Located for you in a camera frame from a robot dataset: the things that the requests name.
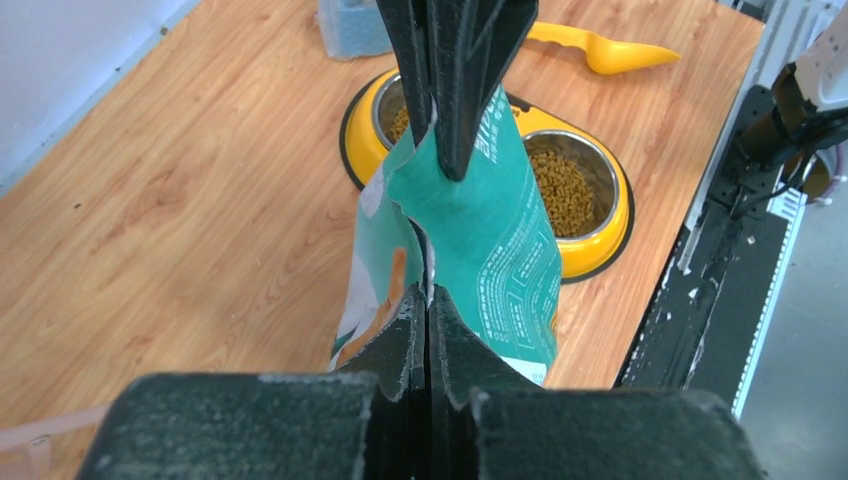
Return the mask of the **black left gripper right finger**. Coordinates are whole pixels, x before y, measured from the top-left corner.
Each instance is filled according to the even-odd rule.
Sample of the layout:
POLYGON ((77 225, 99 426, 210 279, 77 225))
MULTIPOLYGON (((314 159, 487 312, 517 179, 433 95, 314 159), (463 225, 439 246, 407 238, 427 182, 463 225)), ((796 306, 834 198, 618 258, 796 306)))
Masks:
POLYGON ((433 479, 758 479, 726 405, 698 390, 547 390, 428 308, 433 479))

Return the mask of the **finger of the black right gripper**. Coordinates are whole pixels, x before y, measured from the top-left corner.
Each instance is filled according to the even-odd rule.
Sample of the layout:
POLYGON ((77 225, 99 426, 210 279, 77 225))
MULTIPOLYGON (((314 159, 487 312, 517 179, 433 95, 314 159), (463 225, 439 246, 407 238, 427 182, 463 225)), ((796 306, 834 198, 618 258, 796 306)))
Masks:
POLYGON ((415 146, 429 131, 433 100, 430 92, 427 2, 377 0, 397 60, 415 146))
POLYGON ((437 160, 449 180, 465 178, 484 110, 538 9, 536 0, 427 4, 437 160))

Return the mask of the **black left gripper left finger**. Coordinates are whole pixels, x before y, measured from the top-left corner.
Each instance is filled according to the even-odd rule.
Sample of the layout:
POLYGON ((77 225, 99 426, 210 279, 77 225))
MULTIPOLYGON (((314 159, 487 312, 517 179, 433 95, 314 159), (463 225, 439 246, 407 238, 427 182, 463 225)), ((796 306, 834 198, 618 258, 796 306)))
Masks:
POLYGON ((410 479, 425 299, 328 373, 155 373, 114 401, 81 479, 410 479))

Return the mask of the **yellow plastic scoop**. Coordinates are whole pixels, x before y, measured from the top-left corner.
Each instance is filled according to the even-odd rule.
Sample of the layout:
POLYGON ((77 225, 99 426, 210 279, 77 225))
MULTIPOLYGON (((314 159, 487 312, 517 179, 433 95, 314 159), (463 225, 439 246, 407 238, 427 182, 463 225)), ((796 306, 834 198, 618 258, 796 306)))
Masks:
POLYGON ((527 38, 582 50, 588 67, 600 75, 616 75, 681 59, 679 53, 658 45, 611 40, 590 30, 548 22, 535 22, 527 38))

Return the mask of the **green pet food bag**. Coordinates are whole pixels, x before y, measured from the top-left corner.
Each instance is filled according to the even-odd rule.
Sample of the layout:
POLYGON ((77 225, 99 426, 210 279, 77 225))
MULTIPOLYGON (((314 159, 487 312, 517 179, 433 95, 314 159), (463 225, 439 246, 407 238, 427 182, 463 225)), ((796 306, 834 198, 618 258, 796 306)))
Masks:
POLYGON ((404 134, 359 195, 345 310, 330 363, 357 354, 404 290, 445 288, 465 325, 542 384, 557 343, 563 261, 506 93, 486 107, 465 178, 448 180, 433 132, 404 134))

